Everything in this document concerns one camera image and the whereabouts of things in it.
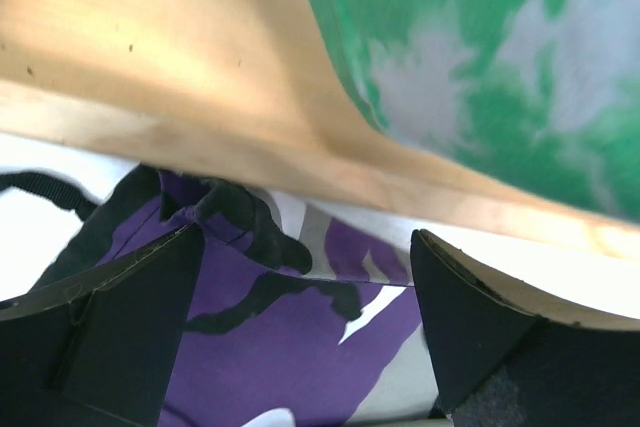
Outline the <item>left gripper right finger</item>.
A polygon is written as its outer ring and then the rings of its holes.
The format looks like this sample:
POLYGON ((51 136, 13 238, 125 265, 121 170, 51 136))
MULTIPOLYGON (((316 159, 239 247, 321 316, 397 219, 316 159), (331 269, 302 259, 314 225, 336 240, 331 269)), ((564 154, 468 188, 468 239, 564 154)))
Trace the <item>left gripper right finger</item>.
POLYGON ((426 230, 410 260, 440 408, 457 426, 635 426, 639 323, 477 261, 426 230))

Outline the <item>purple camouflage trousers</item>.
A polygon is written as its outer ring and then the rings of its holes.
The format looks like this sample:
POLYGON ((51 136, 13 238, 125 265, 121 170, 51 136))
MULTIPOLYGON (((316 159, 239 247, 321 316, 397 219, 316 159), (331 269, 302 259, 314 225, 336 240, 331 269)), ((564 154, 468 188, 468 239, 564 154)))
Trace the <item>purple camouflage trousers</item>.
POLYGON ((437 388, 409 258, 390 244, 312 208, 292 233, 243 186, 145 165, 100 205, 41 172, 5 174, 1 186, 82 223, 25 294, 200 229, 199 276, 154 426, 428 423, 437 388))

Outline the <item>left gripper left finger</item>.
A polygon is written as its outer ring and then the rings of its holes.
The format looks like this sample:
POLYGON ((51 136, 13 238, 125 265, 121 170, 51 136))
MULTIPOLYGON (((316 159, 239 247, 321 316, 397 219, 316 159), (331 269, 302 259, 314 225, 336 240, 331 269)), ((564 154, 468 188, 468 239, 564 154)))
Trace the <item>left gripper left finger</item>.
POLYGON ((204 247, 178 228, 2 301, 2 425, 156 425, 204 247))

